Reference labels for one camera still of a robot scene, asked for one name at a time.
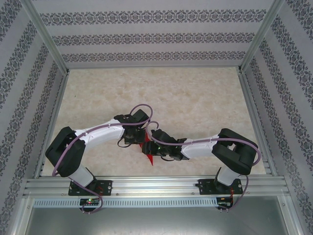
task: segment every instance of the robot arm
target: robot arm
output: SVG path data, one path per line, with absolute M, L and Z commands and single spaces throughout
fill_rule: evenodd
M 95 181 L 95 177 L 87 168 L 81 165 L 83 154 L 89 149 L 110 140 L 124 138 L 125 143 L 144 142 L 144 134 L 142 134 L 144 130 L 141 129 L 144 124 L 135 126 L 115 124 L 139 123 L 146 121 L 148 118 L 149 117 L 139 109 L 133 115 L 117 115 L 110 121 L 98 125 L 103 126 L 107 124 L 108 127 L 97 129 L 90 133 L 88 133 L 88 130 L 94 129 L 97 126 L 82 130 L 72 130 L 70 127 L 65 127 L 56 136 L 45 155 L 50 162 L 56 166 L 66 147 L 75 138 L 85 133 L 85 135 L 80 137 L 64 155 L 57 171 L 62 177 L 69 177 L 84 187 L 88 186 L 92 181 Z
M 174 160 L 189 160 L 203 156 L 216 156 L 225 165 L 220 168 L 216 175 L 214 185 L 220 192 L 225 192 L 232 185 L 234 180 L 240 175 L 249 175 L 256 155 L 256 150 L 247 144 L 231 139 L 246 141 L 256 148 L 257 144 L 246 139 L 245 137 L 231 131 L 222 129 L 218 135 L 204 139 L 174 139 L 161 129 L 152 132 L 152 137 L 158 141 L 166 143 L 191 143 L 182 146 L 163 145 L 156 141 L 149 141 L 144 144 L 142 150 L 146 154 L 166 156 L 169 155 Z M 226 138 L 230 141 L 205 141 L 207 139 Z

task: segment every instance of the beige floor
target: beige floor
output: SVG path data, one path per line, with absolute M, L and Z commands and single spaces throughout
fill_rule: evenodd
M 72 70 L 54 136 L 65 126 L 102 124 L 139 103 L 150 104 L 153 120 L 174 138 L 205 138 L 230 128 L 256 141 L 235 68 Z M 98 176 L 215 175 L 222 166 L 215 157 L 181 162 L 154 157 L 152 166 L 138 145 L 123 149 L 116 141 L 85 153 L 82 163 Z M 52 169 L 46 161 L 43 175 Z M 265 174 L 263 163 L 252 173 Z

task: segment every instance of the aluminum frame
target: aluminum frame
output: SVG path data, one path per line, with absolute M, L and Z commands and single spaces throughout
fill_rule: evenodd
M 40 34 L 47 48 L 49 49 L 49 52 L 51 53 L 53 59 L 57 63 L 59 69 L 63 73 L 67 72 L 68 68 L 65 64 L 65 61 L 62 58 L 62 55 L 59 52 L 57 46 L 55 45 L 51 35 L 49 34 L 43 20 L 41 19 L 39 13 L 37 12 L 32 0 L 21 0 L 21 4 L 25 11 L 27 12 L 28 16 L 30 17 L 31 21 L 35 25 L 38 33 Z
M 253 38 L 252 43 L 244 56 L 244 59 L 241 64 L 242 71 L 245 71 L 249 66 L 249 63 L 252 60 L 256 50 L 261 44 L 265 34 L 270 28 L 270 25 L 272 24 L 273 20 L 275 19 L 279 9 L 282 7 L 284 2 L 285 2 L 284 0 L 274 0 L 272 5 L 270 6 L 267 14 L 264 17 L 264 20 L 262 21 L 260 28 L 258 29 L 258 32 L 255 34 L 255 37 Z
M 287 183 L 283 176 L 277 176 L 267 142 L 260 125 L 260 120 L 256 112 L 255 105 L 247 85 L 245 75 L 237 67 L 239 81 L 243 90 L 247 109 L 250 115 L 252 126 L 256 134 L 260 150 L 263 155 L 263 163 L 266 169 L 265 175 L 250 175 L 249 185 L 245 197 L 251 196 L 277 196 L 285 224 L 290 235 L 302 235 L 303 231 L 297 217 Z M 57 114 L 59 112 L 62 97 L 66 88 L 68 74 L 63 82 L 62 90 L 57 100 L 52 121 L 48 128 L 47 138 L 44 148 L 50 142 Z M 41 155 L 38 168 L 36 169 L 36 179 L 28 179 L 22 196 L 22 202 L 18 209 L 12 234 L 23 235 L 26 233 L 30 220 L 34 200 L 36 198 L 70 198 L 68 187 L 70 180 L 61 177 L 40 177 L 44 165 L 44 154 Z M 112 180 L 112 195 L 108 198 L 199 198 L 208 197 L 200 195 L 199 189 L 195 187 L 198 179 L 213 179 L 215 176 L 181 176 L 181 177 L 102 177 L 99 180 Z M 243 187 L 246 185 L 246 178 L 240 177 Z

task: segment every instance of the metal bracket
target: metal bracket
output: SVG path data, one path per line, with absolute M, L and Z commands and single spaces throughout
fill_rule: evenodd
M 111 196 L 112 180 L 98 180 L 96 182 L 95 188 L 92 191 L 99 194 L 100 196 Z M 72 181 L 69 184 L 68 195 L 69 196 L 94 196 L 94 194 L 78 187 Z
M 200 195 L 221 195 L 221 194 L 231 194 L 231 189 L 233 189 L 233 194 L 242 194 L 243 187 L 240 179 L 235 179 L 233 184 L 225 189 L 224 192 L 220 192 L 216 189 L 214 185 L 214 179 L 199 179 L 198 184 L 195 184 L 199 188 Z

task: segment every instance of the purple cable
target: purple cable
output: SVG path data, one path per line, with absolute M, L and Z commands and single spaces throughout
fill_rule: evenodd
M 192 141 L 192 142 L 185 142 L 185 143 L 166 143 L 166 142 L 162 142 L 157 140 L 156 138 L 152 137 L 152 135 L 150 134 L 150 132 L 148 131 L 148 126 L 151 123 L 155 123 L 154 121 L 149 122 L 146 125 L 146 133 L 148 134 L 148 136 L 155 142 L 158 142 L 160 144 L 163 145 L 171 145 L 171 146 L 183 146 L 183 145 L 189 145 L 189 144 L 194 144 L 194 143 L 203 143 L 203 142 L 209 142 L 209 141 L 234 141 L 234 142 L 239 142 L 239 143 L 244 143 L 246 145 L 249 145 L 250 147 L 252 147 L 257 153 L 258 153 L 258 159 L 253 163 L 253 165 L 257 165 L 259 163 L 259 161 L 261 160 L 261 152 L 260 150 L 254 146 L 253 144 L 247 142 L 247 141 L 243 141 L 240 139 L 233 139 L 233 138 L 214 138 L 214 139 L 205 139 L 205 140 L 199 140 L 199 141 Z
M 248 188 L 249 178 L 248 178 L 247 175 L 245 175 L 245 177 L 246 177 L 246 186 L 245 186 L 245 189 L 244 189 L 243 193 L 240 195 L 240 197 L 237 199 L 236 203 L 235 203 L 231 208 L 226 208 L 226 207 L 221 206 L 221 205 L 219 205 L 219 207 L 224 208 L 224 209 L 227 210 L 227 212 L 228 212 L 228 211 L 234 209 L 234 208 L 238 205 L 239 201 L 242 199 L 242 197 L 243 197 L 244 194 L 246 193 L 246 189 Z
M 88 131 L 86 131 L 86 132 L 80 134 L 80 135 L 77 136 L 75 139 L 73 139 L 73 141 L 66 147 L 65 151 L 62 153 L 62 155 L 60 156 L 58 162 L 56 163 L 56 165 L 55 165 L 55 167 L 54 167 L 54 169 L 53 169 L 52 176 L 54 177 L 54 176 L 57 175 L 57 172 L 56 172 L 56 171 L 58 170 L 58 168 L 59 168 L 59 166 L 60 166 L 60 164 L 61 164 L 61 162 L 62 162 L 62 160 L 63 160 L 63 158 L 64 158 L 64 156 L 65 156 L 65 154 L 69 151 L 69 149 L 73 146 L 73 144 L 74 144 L 77 140 L 79 140 L 79 138 L 81 138 L 82 136 L 84 136 L 85 134 L 88 134 L 88 133 L 90 133 L 90 132 L 92 132 L 92 131 L 95 131 L 95 130 L 98 130 L 98 129 L 101 129 L 101 128 L 110 127 L 110 126 L 137 126 L 137 125 L 141 125 L 141 124 L 145 124 L 145 123 L 149 122 L 149 121 L 151 120 L 151 118 L 152 118 L 152 115 L 153 115 L 153 109 L 152 109 L 152 107 L 151 107 L 150 105 L 148 105 L 148 104 L 138 104 L 138 105 L 136 105 L 135 107 L 133 107 L 133 109 L 131 110 L 130 114 L 131 114 L 136 108 L 138 108 L 139 106 L 147 106 L 147 107 L 150 109 L 151 114 L 150 114 L 150 116 L 149 116 L 149 118 L 148 118 L 147 120 L 142 121 L 142 122 L 138 122 L 138 123 L 114 123 L 114 124 L 110 124 L 110 125 L 109 125 L 109 124 L 105 124 L 105 125 L 101 125 L 101 126 L 94 127 L 94 128 L 92 128 L 92 129 L 90 129 L 90 130 L 88 130 Z M 96 208 L 96 209 L 93 210 L 93 211 L 88 212 L 88 214 L 96 213 L 97 211 L 99 211 L 99 210 L 103 207 L 103 199 L 102 199 L 102 196 L 100 196 L 98 193 L 96 193 L 96 192 L 94 192 L 94 191 L 91 191 L 90 189 L 88 189 L 88 188 L 82 186 L 81 184 L 79 184 L 78 182 L 74 181 L 73 179 L 71 179 L 71 180 L 72 180 L 77 186 L 79 186 L 79 187 L 81 187 L 82 189 L 84 189 L 84 190 L 86 190 L 86 191 L 92 193 L 93 195 L 97 196 L 97 197 L 100 199 L 100 201 L 101 201 L 100 207 Z M 86 204 L 84 204 L 84 205 L 82 206 L 82 211 L 83 211 L 83 213 L 85 213 L 85 211 L 84 211 L 85 205 L 86 205 Z

